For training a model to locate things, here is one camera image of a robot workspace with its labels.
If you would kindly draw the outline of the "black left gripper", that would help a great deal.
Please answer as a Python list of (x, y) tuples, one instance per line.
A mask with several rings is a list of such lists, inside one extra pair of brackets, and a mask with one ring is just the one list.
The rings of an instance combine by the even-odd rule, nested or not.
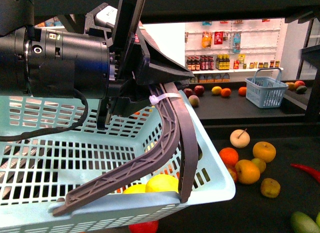
[(119, 0), (115, 23), (98, 21), (108, 4), (102, 3), (85, 16), (85, 33), (101, 37), (106, 92), (98, 104), (96, 125), (104, 130), (112, 115), (128, 117), (150, 105), (150, 86), (185, 85), (194, 74), (165, 56), (142, 34), (139, 22), (146, 0)]

